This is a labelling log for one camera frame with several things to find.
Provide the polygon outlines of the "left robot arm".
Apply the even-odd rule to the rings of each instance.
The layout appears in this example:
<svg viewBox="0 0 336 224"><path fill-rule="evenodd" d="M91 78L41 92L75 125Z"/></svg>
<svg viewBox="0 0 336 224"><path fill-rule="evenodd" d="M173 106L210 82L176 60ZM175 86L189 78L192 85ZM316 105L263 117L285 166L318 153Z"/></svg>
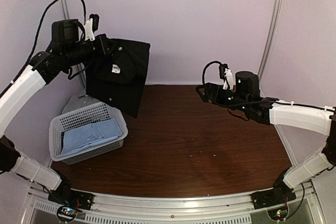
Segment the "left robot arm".
<svg viewBox="0 0 336 224"><path fill-rule="evenodd" d="M1 96L1 173L12 172L55 191L56 198L64 205L75 201L75 192L64 185L65 180L56 171L18 151L5 131L24 105L61 72L73 78L73 66L88 65L107 54L106 36L94 35L98 26L99 17L94 14L84 24L76 19L54 22L49 51L33 56Z"/></svg>

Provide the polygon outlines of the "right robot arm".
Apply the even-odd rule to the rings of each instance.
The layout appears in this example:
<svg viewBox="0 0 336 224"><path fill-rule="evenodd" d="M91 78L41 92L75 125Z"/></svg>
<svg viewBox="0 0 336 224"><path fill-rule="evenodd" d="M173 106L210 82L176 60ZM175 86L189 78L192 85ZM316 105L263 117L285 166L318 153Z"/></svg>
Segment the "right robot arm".
<svg viewBox="0 0 336 224"><path fill-rule="evenodd" d="M279 204L299 184L335 167L335 108L320 107L277 98L261 97L259 78L250 71L235 75L220 71L222 85L203 81L196 92L203 102L244 113L243 120L263 125L284 125L317 132L327 137L326 145L298 165L281 173L269 192L272 203Z"/></svg>

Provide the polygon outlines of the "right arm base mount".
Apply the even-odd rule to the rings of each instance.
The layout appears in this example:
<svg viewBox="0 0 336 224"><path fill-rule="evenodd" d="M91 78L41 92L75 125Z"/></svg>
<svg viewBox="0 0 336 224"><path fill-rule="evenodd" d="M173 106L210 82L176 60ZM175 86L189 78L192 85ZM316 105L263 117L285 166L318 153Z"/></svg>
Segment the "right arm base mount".
<svg viewBox="0 0 336 224"><path fill-rule="evenodd" d="M293 189L287 186L274 187L269 190L256 191L251 194L254 209L269 208L275 205L283 205L287 201L296 199Z"/></svg>

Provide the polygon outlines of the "black long sleeve shirt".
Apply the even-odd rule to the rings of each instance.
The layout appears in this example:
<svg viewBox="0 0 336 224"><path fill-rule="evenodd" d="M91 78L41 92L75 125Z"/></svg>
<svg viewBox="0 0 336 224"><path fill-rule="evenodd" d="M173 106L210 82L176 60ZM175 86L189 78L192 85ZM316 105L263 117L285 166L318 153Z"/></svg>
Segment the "black long sleeve shirt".
<svg viewBox="0 0 336 224"><path fill-rule="evenodd" d="M137 118L148 75L150 47L147 42L107 38L103 51L85 70L86 94Z"/></svg>

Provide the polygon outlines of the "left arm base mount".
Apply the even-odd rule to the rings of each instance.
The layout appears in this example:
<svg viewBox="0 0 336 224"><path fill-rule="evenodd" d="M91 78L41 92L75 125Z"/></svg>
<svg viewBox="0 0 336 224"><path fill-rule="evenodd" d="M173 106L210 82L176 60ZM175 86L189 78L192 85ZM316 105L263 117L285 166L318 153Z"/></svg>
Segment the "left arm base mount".
<svg viewBox="0 0 336 224"><path fill-rule="evenodd" d="M48 200L80 210L90 210L93 203L93 194L71 189L68 193L60 194L58 191L44 189Z"/></svg>

